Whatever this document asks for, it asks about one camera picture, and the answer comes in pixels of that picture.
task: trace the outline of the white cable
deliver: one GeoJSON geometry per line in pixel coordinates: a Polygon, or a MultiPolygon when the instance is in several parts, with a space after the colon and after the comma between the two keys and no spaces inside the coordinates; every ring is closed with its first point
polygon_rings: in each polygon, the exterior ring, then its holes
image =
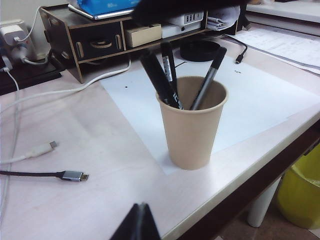
{"type": "Polygon", "coordinates": [[[100,62],[93,62],[93,61],[87,61],[87,62],[85,62],[85,64],[90,64],[90,65],[101,65],[101,63],[100,62]]]}
{"type": "Polygon", "coordinates": [[[19,162],[19,161],[22,161],[25,159],[36,158],[36,157],[39,157],[43,154],[47,154],[47,153],[53,151],[56,146],[57,146],[57,144],[55,141],[47,142],[47,143],[44,143],[39,146],[35,146],[35,147],[31,148],[29,151],[27,151],[22,156],[18,156],[18,157],[11,158],[9,160],[1,161],[1,164],[12,164],[12,163],[16,163],[16,162],[19,162]]]}
{"type": "Polygon", "coordinates": [[[120,73],[123,73],[127,70],[129,70],[131,67],[131,59],[129,59],[129,62],[128,62],[128,66],[126,68],[123,68],[123,69],[120,69],[120,70],[116,70],[116,71],[112,71],[112,72],[107,72],[107,73],[104,73],[100,76],[97,76],[95,77],[94,79],[90,80],[89,82],[87,82],[86,84],[84,84],[83,86],[81,87],[78,87],[78,88],[74,88],[74,89],[66,89],[66,90],[58,90],[58,91],[47,91],[47,92],[42,92],[42,93],[38,93],[38,94],[34,94],[34,95],[31,95],[31,96],[27,96],[27,97],[24,97],[24,98],[21,98],[19,100],[16,100],[14,101],[13,103],[10,103],[8,104],[7,106],[5,106],[2,110],[1,110],[1,113],[3,113],[4,111],[6,111],[7,109],[19,104],[19,103],[22,103],[24,101],[27,101],[27,100],[30,100],[30,99],[34,99],[34,98],[38,98],[38,97],[43,97],[43,96],[47,96],[47,95],[53,95],[53,94],[66,94],[66,93],[75,93],[75,92],[80,92],[84,89],[86,89],[87,87],[89,87],[91,84],[93,84],[94,82],[98,81],[98,80],[101,80],[101,79],[105,79],[105,78],[108,78],[108,77],[111,77],[111,76],[114,76],[116,74],[120,74],[120,73]]]}
{"type": "MultiPolygon", "coordinates": [[[[9,75],[9,77],[13,80],[13,82],[15,84],[15,87],[16,87],[15,101],[18,101],[19,94],[20,94],[20,89],[19,89],[18,83],[9,71],[6,71],[6,73],[9,75]]],[[[9,159],[12,159],[15,154],[15,149],[16,149],[16,145],[17,145],[17,138],[18,138],[18,131],[19,131],[19,106],[17,105],[15,107],[15,112],[14,112],[14,133],[13,133],[12,146],[11,146],[11,150],[9,153],[9,159]]],[[[7,170],[11,171],[11,167],[12,167],[12,164],[10,163],[7,167],[7,170]]],[[[1,213],[2,218],[4,216],[3,211],[5,209],[6,200],[7,200],[9,179],[10,179],[10,176],[7,176],[5,178],[3,192],[1,194],[2,199],[1,199],[0,213],[1,213]]]]}
{"type": "Polygon", "coordinates": [[[33,30],[34,30],[34,27],[35,27],[35,25],[36,25],[36,21],[37,21],[37,15],[38,15],[38,11],[39,11],[39,9],[41,8],[41,6],[39,6],[37,9],[36,9],[36,12],[35,12],[35,16],[34,16],[34,20],[33,20],[33,24],[32,24],[32,27],[31,27],[31,29],[30,29],[30,32],[29,32],[29,34],[24,38],[24,39],[16,39],[15,38],[15,40],[17,41],[17,42],[24,42],[25,40],[27,40],[29,37],[30,37],[30,35],[31,35],[31,33],[33,32],[33,30]]]}
{"type": "Polygon", "coordinates": [[[49,60],[49,56],[46,55],[45,56],[45,59],[44,59],[44,62],[34,62],[34,61],[30,61],[28,58],[23,58],[22,59],[22,62],[25,63],[25,64],[30,64],[30,65],[35,65],[35,66],[42,66],[42,65],[46,65],[48,63],[48,60],[49,60]]]}
{"type": "Polygon", "coordinates": [[[19,162],[19,161],[22,161],[25,159],[27,159],[27,157],[25,155],[22,155],[22,156],[11,158],[9,160],[2,160],[1,164],[12,164],[12,163],[16,163],[16,162],[19,162]]]}

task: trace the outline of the paper cup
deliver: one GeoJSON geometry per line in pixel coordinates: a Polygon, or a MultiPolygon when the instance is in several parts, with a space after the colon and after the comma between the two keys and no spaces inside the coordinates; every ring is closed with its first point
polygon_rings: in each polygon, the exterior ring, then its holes
{"type": "Polygon", "coordinates": [[[201,76],[178,78],[178,96],[184,110],[166,105],[156,96],[170,158],[185,170],[199,169],[209,162],[221,112],[228,99],[226,88],[212,81],[199,110],[188,110],[203,80],[201,76]]]}

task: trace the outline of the desk surface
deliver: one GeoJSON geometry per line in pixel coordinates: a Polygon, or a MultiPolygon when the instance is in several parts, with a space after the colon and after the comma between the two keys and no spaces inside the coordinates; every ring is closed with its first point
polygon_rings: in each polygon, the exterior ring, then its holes
{"type": "Polygon", "coordinates": [[[295,0],[271,4],[248,4],[247,11],[320,23],[319,0],[295,0]]]}
{"type": "MultiPolygon", "coordinates": [[[[235,57],[242,47],[219,40],[235,57]]],[[[320,95],[320,78],[263,53],[248,49],[245,63],[320,95]]],[[[21,97],[78,87],[63,77],[29,87],[21,97]]],[[[14,94],[0,97],[1,105],[14,94]]],[[[1,157],[7,159],[13,113],[1,116],[1,157]]],[[[134,203],[150,205],[160,235],[183,234],[320,118],[320,104],[248,140],[213,154],[199,170],[164,174],[141,139],[100,83],[76,94],[52,95],[21,105],[15,154],[43,142],[55,151],[12,166],[14,171],[75,170],[87,182],[12,177],[1,237],[25,240],[109,239],[134,203]]]]}

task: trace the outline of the white table leg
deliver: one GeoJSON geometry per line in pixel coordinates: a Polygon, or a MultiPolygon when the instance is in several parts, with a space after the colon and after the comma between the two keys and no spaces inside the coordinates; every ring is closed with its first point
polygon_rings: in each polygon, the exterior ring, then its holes
{"type": "Polygon", "coordinates": [[[280,182],[279,178],[275,181],[262,195],[260,195],[252,204],[249,211],[247,222],[252,227],[260,227],[264,217],[266,215],[267,209],[270,205],[270,202],[275,194],[277,186],[280,182]]]}

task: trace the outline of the black marker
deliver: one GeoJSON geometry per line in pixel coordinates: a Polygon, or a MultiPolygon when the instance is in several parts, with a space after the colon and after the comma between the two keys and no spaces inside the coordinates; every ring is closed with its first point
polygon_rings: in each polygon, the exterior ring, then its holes
{"type": "Polygon", "coordinates": [[[163,61],[166,78],[169,81],[172,89],[178,94],[175,59],[172,52],[171,43],[170,42],[161,43],[161,52],[162,52],[162,61],[163,61]]]}
{"type": "Polygon", "coordinates": [[[183,109],[182,104],[180,103],[176,92],[171,88],[156,55],[153,52],[146,50],[141,56],[140,61],[158,93],[160,100],[171,107],[183,109]]]}
{"type": "Polygon", "coordinates": [[[200,87],[200,90],[196,98],[194,99],[191,105],[190,110],[198,110],[201,102],[205,98],[205,95],[210,87],[211,82],[214,80],[214,77],[216,76],[216,73],[220,67],[222,60],[226,55],[226,52],[227,52],[227,49],[222,46],[217,50],[217,54],[211,63],[211,66],[203,80],[202,86],[200,87]]]}

